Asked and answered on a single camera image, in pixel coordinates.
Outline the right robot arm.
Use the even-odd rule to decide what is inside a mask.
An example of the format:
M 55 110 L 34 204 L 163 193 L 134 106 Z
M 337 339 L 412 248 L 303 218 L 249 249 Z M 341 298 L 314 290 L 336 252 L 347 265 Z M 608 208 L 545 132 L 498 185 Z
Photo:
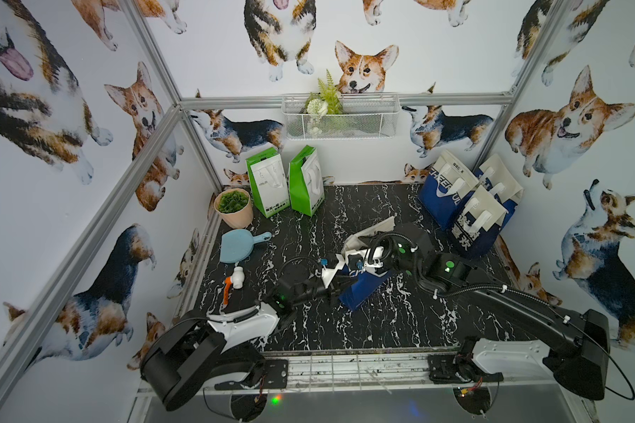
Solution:
M 404 273 L 436 300 L 461 296 L 504 317 L 529 334 L 529 341 L 494 341 L 470 336 L 451 360 L 430 365 L 432 382 L 502 382 L 507 375 L 551 378 L 562 388 L 591 401 L 610 392 L 610 355 L 605 315 L 553 306 L 490 276 L 473 263 L 438 252 L 420 227 L 374 230 L 358 236 L 363 268 Z

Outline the dark blue white bag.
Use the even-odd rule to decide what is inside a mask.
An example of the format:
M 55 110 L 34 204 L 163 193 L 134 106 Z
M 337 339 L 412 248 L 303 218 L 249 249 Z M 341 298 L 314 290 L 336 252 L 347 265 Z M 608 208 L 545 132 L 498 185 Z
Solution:
M 478 259 L 489 252 L 502 230 L 508 211 L 483 186 L 478 186 L 455 216 L 450 241 L 465 259 Z

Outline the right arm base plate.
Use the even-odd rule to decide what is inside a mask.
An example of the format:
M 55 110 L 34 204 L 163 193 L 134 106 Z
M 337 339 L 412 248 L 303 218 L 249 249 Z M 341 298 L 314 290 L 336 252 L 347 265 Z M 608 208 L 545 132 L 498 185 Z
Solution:
M 488 384 L 504 381 L 502 373 L 486 373 L 469 358 L 460 355 L 429 355 L 427 361 L 429 377 L 434 384 Z

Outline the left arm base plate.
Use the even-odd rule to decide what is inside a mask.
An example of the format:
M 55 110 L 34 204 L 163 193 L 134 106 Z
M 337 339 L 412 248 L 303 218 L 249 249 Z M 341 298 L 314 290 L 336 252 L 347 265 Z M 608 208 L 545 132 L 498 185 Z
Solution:
M 215 391 L 249 391 L 284 389 L 288 384 L 289 362 L 286 360 L 257 361 L 235 364 L 213 385 Z

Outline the green white takeout bag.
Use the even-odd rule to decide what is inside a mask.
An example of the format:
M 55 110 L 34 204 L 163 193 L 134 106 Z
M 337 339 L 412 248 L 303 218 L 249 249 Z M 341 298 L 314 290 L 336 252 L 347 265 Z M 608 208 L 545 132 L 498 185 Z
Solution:
M 270 218 L 290 206 L 287 176 L 282 157 L 268 148 L 246 160 L 253 204 Z

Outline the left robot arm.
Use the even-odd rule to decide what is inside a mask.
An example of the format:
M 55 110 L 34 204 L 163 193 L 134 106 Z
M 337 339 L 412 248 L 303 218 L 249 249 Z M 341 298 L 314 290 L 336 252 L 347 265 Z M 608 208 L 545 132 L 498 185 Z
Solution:
M 342 256 L 287 261 L 274 287 L 256 305 L 222 315 L 187 313 L 142 359 L 142 379 L 169 412 L 204 388 L 263 388 L 269 371 L 252 340 L 284 331 L 309 301 L 337 304 L 342 291 L 356 281 L 351 274 L 355 269 Z

